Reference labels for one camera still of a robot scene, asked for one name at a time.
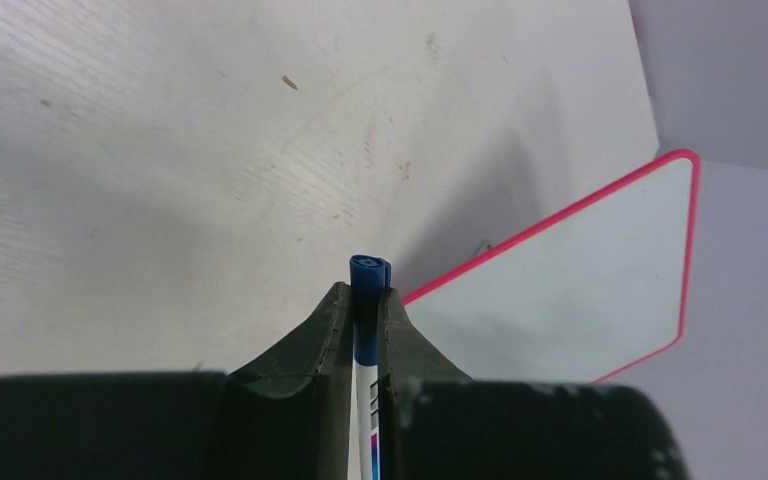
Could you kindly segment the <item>white whiteboard marker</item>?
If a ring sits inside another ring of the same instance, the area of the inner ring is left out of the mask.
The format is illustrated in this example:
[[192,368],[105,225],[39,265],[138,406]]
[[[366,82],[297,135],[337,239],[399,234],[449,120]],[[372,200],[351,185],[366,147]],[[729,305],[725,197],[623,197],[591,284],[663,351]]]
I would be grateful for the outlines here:
[[355,363],[360,474],[380,479],[378,367]]

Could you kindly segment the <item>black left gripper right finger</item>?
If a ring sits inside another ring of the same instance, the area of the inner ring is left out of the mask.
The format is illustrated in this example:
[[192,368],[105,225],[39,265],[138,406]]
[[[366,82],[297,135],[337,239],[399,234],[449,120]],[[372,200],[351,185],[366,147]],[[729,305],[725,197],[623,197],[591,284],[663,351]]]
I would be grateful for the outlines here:
[[399,293],[378,304],[384,479],[685,479],[665,417],[616,384],[476,380],[412,324]]

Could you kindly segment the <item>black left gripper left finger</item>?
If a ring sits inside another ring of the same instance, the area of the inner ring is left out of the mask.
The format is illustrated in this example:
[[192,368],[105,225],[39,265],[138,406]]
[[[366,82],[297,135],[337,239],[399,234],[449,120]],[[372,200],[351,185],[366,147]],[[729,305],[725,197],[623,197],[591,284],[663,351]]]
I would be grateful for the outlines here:
[[0,376],[0,479],[343,479],[350,288],[231,373]]

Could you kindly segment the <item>pink framed whiteboard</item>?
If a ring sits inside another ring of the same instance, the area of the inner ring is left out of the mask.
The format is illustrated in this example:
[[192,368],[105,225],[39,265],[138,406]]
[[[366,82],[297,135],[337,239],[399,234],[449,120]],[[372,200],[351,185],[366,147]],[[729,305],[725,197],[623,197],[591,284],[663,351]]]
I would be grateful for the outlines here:
[[405,298],[479,379],[602,381],[682,336],[701,161],[669,152]]

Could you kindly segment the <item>blue marker cap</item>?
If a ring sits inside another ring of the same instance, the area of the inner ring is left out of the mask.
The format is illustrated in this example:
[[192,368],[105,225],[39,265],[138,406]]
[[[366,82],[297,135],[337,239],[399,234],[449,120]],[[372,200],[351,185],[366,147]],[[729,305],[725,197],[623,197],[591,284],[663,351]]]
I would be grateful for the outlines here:
[[391,265],[368,255],[353,255],[349,260],[354,322],[354,358],[365,367],[377,360],[377,317],[382,291],[390,287]]

